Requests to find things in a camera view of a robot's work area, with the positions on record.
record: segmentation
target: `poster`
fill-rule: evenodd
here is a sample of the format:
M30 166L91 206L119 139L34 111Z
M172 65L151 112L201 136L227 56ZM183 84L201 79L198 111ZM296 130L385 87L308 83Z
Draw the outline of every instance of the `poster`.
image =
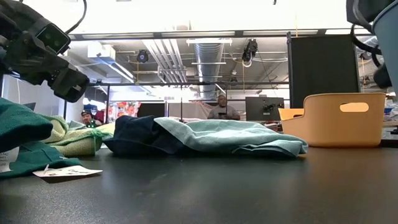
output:
M133 116L138 114L141 103L138 101L110 102L108 108L108 120L113 123L121 116Z

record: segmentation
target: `orange basket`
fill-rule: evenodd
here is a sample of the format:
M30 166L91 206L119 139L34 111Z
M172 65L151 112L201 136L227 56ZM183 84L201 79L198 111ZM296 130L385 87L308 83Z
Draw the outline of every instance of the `orange basket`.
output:
M304 109L279 109L285 134L313 147L376 147L380 144L384 93L327 93L304 100Z

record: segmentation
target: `paper label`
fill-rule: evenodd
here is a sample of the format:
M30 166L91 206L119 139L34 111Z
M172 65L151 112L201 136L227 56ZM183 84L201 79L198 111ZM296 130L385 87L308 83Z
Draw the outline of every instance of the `paper label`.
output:
M102 172L102 170L89 170L82 166L71 166L59 169L45 169L33 172L37 177L68 177L90 175Z
M0 153L0 172L9 172L10 162L15 162L17 160L19 153L19 147L11 149L10 151Z

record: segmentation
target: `fabric pile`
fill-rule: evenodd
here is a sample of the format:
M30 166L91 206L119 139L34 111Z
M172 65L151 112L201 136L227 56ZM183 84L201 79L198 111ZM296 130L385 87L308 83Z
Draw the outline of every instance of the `fabric pile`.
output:
M104 143L118 156L213 153L297 157L308 150L304 140L257 123L204 120L183 124L153 116L118 118L113 138Z
M42 142L58 149L66 157L94 156L102 140L112 133L97 128L86 128L84 124L71 122L69 125L61 116L44 116L53 125L51 136Z
M49 138L52 124L25 106L0 98L0 153L19 148L15 162L0 161L0 166L9 166L7 172L0 172L0 179L30 175L33 171L80 165L78 159L67 159L56 148L40 140Z

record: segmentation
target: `black table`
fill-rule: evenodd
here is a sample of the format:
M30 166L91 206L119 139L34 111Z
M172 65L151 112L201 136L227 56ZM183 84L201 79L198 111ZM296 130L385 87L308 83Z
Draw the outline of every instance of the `black table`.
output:
M83 159L101 176L0 182L0 223L398 223L397 149Z

